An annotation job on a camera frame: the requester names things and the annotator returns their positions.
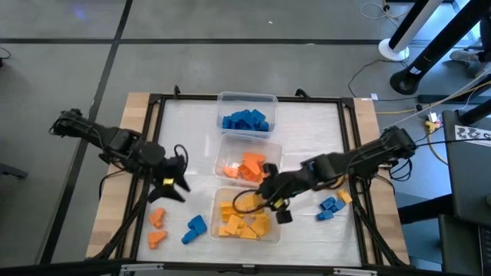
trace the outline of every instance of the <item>plastic container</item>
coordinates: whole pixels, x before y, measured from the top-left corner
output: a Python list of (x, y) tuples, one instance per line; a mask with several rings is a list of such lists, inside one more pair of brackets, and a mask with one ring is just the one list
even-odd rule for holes
[[(231, 240), (232, 242), (279, 242), (279, 239), (282, 235), (282, 229), (276, 221), (275, 214), (273, 214), (268, 208), (264, 208), (265, 214), (269, 216), (271, 221), (271, 229), (268, 234), (259, 237), (256, 240), (238, 238), (233, 236), (221, 237), (218, 235), (219, 227), (226, 225), (226, 222), (222, 222), (220, 203), (231, 202), (233, 198), (242, 190), (244, 190), (244, 188), (239, 187), (223, 187), (216, 190), (211, 211), (212, 215), (210, 216), (211, 219), (209, 222), (210, 230), (208, 231), (208, 233), (212, 236), (212, 238), (217, 238), (220, 241)], [(245, 218), (243, 218), (243, 220), (247, 222), (248, 225), (251, 225), (254, 222), (254, 218), (252, 217), (252, 215), (245, 215)]]
[(219, 179), (230, 181), (240, 186), (248, 186), (257, 188), (258, 182), (248, 181), (227, 177), (223, 173), (225, 167), (237, 167), (242, 164), (243, 153), (258, 153), (266, 158), (266, 163), (273, 163), (278, 167), (278, 171), (282, 168), (283, 148), (278, 143), (269, 142), (266, 139), (237, 135), (233, 133), (225, 133), (220, 140), (218, 153), (214, 166), (215, 176)]
[[(235, 133), (240, 135), (269, 138), (275, 130), (276, 108), (278, 99), (268, 94), (253, 94), (240, 92), (222, 92), (218, 95), (216, 126), (223, 133)], [(269, 131), (255, 130), (230, 130), (222, 128), (223, 117), (230, 116), (237, 111), (258, 110), (266, 116), (265, 121), (269, 123)]]

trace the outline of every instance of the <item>gray floor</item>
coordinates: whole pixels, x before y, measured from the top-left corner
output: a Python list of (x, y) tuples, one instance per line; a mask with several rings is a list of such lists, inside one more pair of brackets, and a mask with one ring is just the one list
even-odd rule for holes
[[(113, 38), (124, 2), (4, 0), (0, 2), (0, 39)], [(361, 16), (365, 2), (369, 1), (139, 0), (133, 2), (123, 38), (390, 37), (395, 27), (386, 18), (371, 21)], [(409, 8), (409, 4), (398, 4), (391, 11), (397, 14)], [(380, 16), (373, 7), (364, 12)], [(451, 5), (440, 6), (416, 39), (434, 38), (454, 15)], [(77, 144), (77, 140), (49, 136), (48, 128), (61, 110), (78, 107), (87, 114), (99, 81), (104, 81), (101, 75), (110, 44), (58, 43), (0, 45), (12, 52), (0, 69), (0, 162), (30, 172), (25, 181), (0, 179), (0, 266), (36, 262)], [(410, 47), (411, 57), (422, 50)], [(376, 45), (120, 44), (97, 122), (117, 125), (129, 92), (169, 93), (174, 84), (183, 93), (193, 94), (232, 90), (293, 95), (301, 87), (312, 96), (350, 97), (347, 83), (353, 74), (378, 58)], [(442, 58), (421, 81), (419, 94), (450, 94), (470, 81), (472, 71), (448, 59)], [(359, 97), (372, 93), (383, 99), (401, 97), (388, 84), (392, 73), (400, 69), (401, 64), (375, 64), (357, 76), (353, 91)], [(375, 105), (377, 111), (392, 111), (413, 108), (415, 102)], [(384, 128), (405, 116), (380, 115), (379, 125)], [(424, 135), (421, 125), (418, 119), (401, 124), (415, 139)], [(434, 139), (443, 139), (443, 132)], [(436, 148), (445, 156), (444, 146)], [(107, 171), (98, 153), (89, 146), (85, 154), (54, 254), (56, 262), (85, 256), (97, 211), (97, 185)], [(399, 205), (450, 192), (447, 168), (429, 149), (418, 150), (413, 161), (411, 180), (394, 183)], [(404, 226), (415, 263), (423, 263), (418, 258), (438, 261), (438, 250), (430, 256), (421, 253), (434, 251), (431, 227)], [(428, 242), (416, 245), (413, 241), (425, 233), (429, 233)]]

